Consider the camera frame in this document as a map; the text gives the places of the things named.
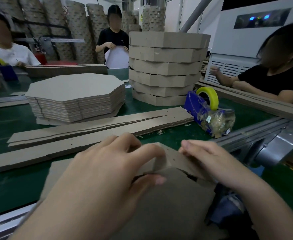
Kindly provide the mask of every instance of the metal pipe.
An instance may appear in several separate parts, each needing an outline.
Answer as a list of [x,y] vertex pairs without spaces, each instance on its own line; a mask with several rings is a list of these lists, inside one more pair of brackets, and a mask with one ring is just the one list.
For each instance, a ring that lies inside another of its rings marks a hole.
[[199,5],[195,8],[189,19],[185,22],[183,27],[180,29],[181,33],[186,33],[195,23],[195,21],[199,18],[199,16],[203,13],[203,11],[207,8],[212,0],[201,0]]

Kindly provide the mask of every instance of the white paper sheet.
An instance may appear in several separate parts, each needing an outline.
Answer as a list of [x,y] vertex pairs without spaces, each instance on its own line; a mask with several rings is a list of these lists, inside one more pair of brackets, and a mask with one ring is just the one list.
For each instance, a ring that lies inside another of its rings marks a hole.
[[110,69],[128,68],[128,52],[124,46],[117,46],[105,53],[105,65]]

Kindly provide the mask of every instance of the blue container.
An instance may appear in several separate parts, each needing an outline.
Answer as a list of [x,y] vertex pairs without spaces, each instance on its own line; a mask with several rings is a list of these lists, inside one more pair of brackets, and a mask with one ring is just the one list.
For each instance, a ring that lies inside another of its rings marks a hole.
[[19,80],[17,78],[17,75],[15,74],[12,66],[10,66],[10,65],[1,65],[0,66],[0,72],[2,73],[3,79],[6,82],[18,81]]

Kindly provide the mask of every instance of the digital display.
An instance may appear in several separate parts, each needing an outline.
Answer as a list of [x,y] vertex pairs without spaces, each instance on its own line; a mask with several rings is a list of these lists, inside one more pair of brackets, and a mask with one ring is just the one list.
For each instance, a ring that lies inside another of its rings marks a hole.
[[234,29],[280,27],[285,24],[291,8],[239,15]]

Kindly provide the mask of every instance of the right hand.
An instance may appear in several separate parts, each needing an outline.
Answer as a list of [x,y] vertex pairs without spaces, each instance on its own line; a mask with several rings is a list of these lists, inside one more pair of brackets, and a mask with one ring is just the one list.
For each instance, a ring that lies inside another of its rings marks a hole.
[[114,49],[116,47],[115,44],[113,44],[112,42],[106,42],[104,43],[105,47],[109,48],[109,49]]
[[197,158],[202,167],[221,184],[237,192],[248,189],[261,180],[213,141],[183,140],[179,152]]
[[220,73],[220,68],[218,66],[211,66],[210,67],[210,73],[216,76],[218,73]]

